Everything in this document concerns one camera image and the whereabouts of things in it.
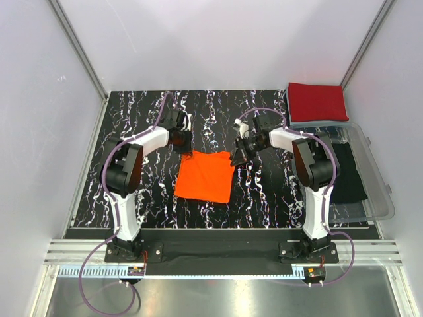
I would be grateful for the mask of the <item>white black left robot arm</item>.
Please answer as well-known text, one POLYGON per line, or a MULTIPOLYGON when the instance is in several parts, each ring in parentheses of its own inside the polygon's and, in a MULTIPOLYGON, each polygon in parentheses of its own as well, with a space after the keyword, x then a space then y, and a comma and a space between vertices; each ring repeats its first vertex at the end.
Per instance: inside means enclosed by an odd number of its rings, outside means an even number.
POLYGON ((144 158, 162 147, 180 154, 192 152, 192 114, 169 110, 153 126, 126 139, 111 138, 100 166, 100 183, 111 204, 113 234, 107 256, 134 262, 143 256, 141 229, 135 210, 135 191, 141 184, 144 158))

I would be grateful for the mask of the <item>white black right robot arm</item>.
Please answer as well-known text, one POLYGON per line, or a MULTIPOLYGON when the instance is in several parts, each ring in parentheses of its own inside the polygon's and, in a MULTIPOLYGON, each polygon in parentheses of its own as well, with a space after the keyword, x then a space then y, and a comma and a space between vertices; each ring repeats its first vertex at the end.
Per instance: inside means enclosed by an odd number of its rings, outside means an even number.
POLYGON ((249 125, 241 118, 234 121, 237 137, 231 166, 244 165, 258 152, 270 147, 293 155, 295 175, 305 190, 305 223, 303 236, 299 245, 293 248, 293 254, 282 257, 293 260, 302 257, 314 262, 331 243, 327 218, 340 165, 330 137, 324 133, 315 135, 286 126, 276 127, 265 114, 254 117, 252 122, 254 129, 251 133, 249 125))

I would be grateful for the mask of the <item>orange t-shirt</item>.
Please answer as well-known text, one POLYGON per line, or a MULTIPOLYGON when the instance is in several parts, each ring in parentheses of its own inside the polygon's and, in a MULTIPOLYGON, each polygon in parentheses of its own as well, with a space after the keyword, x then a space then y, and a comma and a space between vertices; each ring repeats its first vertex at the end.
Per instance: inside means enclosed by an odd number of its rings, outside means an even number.
POLYGON ((231 153, 192 153, 182 155, 174 195, 183 199, 229 203, 235 167, 231 153))

